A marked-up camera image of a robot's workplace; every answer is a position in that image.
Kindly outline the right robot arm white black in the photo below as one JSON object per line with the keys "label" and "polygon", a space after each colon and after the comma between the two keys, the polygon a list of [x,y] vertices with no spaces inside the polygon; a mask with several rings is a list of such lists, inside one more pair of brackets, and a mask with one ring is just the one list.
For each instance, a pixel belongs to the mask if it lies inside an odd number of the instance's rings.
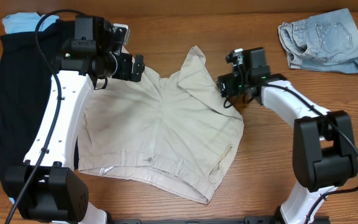
{"label": "right robot arm white black", "polygon": [[297,91],[282,74],[272,74],[262,47],[236,49],[225,57],[232,72],[217,86],[227,99],[255,100],[272,110],[293,130],[292,168],[296,178],[290,196],[271,216],[248,216],[245,223],[329,223],[316,212],[330,195],[342,194],[358,174],[358,150],[350,116],[329,111]]}

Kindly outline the beige cotton shorts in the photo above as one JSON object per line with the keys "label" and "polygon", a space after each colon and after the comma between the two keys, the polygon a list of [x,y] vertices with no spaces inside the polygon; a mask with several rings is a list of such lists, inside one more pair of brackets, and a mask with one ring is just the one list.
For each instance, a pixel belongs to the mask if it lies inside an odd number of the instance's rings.
{"label": "beige cotton shorts", "polygon": [[244,130],[223,103],[198,47],[168,78],[146,68],[139,82],[110,79],[85,109],[78,169],[210,203]]}

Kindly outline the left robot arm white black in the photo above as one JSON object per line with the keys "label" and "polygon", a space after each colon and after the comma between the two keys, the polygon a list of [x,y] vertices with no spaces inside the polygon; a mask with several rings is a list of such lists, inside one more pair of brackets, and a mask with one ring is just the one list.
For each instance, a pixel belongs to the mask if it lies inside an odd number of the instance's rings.
{"label": "left robot arm white black", "polygon": [[48,102],[31,147],[5,175],[13,211],[28,220],[50,223],[108,223],[110,214],[89,201],[86,184],[74,173],[80,118],[99,79],[139,82],[143,57],[122,51],[129,27],[76,15],[74,33],[64,38],[48,70]]}

